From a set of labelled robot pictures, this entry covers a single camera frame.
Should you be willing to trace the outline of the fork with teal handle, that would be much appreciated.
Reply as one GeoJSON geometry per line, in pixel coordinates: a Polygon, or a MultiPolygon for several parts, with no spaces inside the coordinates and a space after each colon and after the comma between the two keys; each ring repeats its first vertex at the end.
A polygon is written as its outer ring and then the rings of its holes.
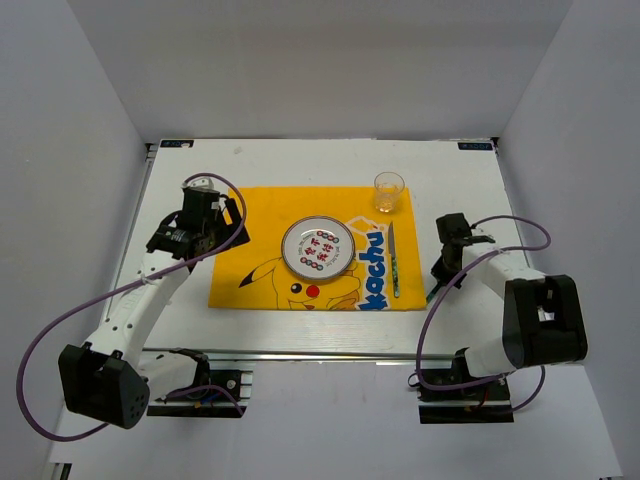
{"type": "Polygon", "coordinates": [[[443,287],[441,282],[437,282],[434,287],[429,291],[429,293],[426,296],[426,302],[428,304],[430,304],[438,295],[439,291],[441,290],[441,288],[443,287]]]}

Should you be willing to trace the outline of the knife with teal handle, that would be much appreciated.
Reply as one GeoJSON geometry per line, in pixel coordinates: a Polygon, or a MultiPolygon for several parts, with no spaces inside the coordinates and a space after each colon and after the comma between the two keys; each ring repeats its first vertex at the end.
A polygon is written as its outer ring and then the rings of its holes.
{"type": "Polygon", "coordinates": [[[394,233],[395,233],[394,222],[392,221],[389,224],[389,228],[388,228],[388,244],[389,244],[389,255],[390,255],[390,261],[391,261],[393,295],[394,295],[394,298],[397,299],[400,297],[400,287],[399,287],[398,262],[397,262],[397,252],[396,252],[396,243],[395,243],[394,233]]]}

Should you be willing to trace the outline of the yellow Pikachu cloth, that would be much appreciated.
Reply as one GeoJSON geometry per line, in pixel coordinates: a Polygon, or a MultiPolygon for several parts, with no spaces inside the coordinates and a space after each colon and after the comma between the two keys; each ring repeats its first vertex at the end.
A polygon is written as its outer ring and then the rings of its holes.
{"type": "Polygon", "coordinates": [[[408,192],[390,213],[374,206],[371,187],[243,187],[250,240],[219,255],[214,263],[211,308],[411,311],[426,307],[426,292],[408,192]],[[347,226],[355,240],[348,270],[327,281],[292,273],[281,256],[288,228],[310,216],[327,216],[347,226]],[[400,297],[394,298],[388,228],[394,222],[400,297]]]}

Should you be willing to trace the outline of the clear drinking glass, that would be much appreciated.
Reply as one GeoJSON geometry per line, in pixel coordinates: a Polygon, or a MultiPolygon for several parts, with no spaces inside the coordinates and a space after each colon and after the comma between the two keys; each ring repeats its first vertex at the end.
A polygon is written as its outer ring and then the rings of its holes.
{"type": "Polygon", "coordinates": [[[392,212],[405,189],[405,181],[395,172],[381,172],[374,179],[375,208],[383,213],[392,212]]]}

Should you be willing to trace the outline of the round patterned plate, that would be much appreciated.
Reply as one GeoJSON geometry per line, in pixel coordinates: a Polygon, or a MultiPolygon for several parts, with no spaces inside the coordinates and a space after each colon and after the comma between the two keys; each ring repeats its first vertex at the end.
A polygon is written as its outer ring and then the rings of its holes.
{"type": "Polygon", "coordinates": [[[348,270],[355,257],[355,240],[342,222],[310,216],[288,228],[281,241],[281,256],[297,276],[327,281],[348,270]]]}

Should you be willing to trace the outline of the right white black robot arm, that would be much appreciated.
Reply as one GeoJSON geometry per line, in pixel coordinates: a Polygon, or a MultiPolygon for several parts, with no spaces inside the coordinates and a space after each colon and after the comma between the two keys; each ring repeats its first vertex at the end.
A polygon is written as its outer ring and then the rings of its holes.
{"type": "Polygon", "coordinates": [[[519,263],[518,251],[536,252],[551,244],[541,225],[516,216],[496,215],[469,223],[462,213],[436,220],[440,256],[431,269],[440,286],[427,319],[432,320],[444,297],[475,279],[503,301],[500,334],[482,345],[458,350],[450,373],[435,390],[454,390],[472,399],[494,382],[529,367],[582,361],[588,340],[575,281],[568,275],[550,275],[519,263]],[[544,243],[537,246],[502,246],[480,226],[509,219],[538,229],[544,243]]]}

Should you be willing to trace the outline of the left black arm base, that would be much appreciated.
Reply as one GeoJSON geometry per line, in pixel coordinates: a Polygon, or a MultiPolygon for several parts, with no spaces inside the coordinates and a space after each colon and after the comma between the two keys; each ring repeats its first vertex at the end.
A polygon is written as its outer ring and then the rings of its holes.
{"type": "Polygon", "coordinates": [[[191,419],[240,419],[252,393],[256,363],[246,360],[210,359],[206,387],[189,394],[152,401],[149,417],[191,419]]]}

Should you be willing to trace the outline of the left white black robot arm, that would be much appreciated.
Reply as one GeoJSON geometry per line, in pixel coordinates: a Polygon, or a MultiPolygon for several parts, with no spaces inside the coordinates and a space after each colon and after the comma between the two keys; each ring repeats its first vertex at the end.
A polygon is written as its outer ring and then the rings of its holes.
{"type": "Polygon", "coordinates": [[[199,399],[213,384],[205,354],[185,348],[141,358],[143,347],[171,297],[201,256],[248,243],[237,200],[211,186],[185,186],[180,210],[165,217],[146,245],[139,283],[81,346],[58,359],[69,411],[123,429],[135,426],[150,402],[199,399]]]}

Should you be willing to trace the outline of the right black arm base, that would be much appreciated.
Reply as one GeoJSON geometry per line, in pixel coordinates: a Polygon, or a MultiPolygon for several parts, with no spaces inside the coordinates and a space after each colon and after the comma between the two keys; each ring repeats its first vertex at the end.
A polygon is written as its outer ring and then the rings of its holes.
{"type": "Polygon", "coordinates": [[[422,425],[513,423],[511,396],[505,380],[466,389],[426,389],[412,373],[408,386],[417,392],[422,425]]]}

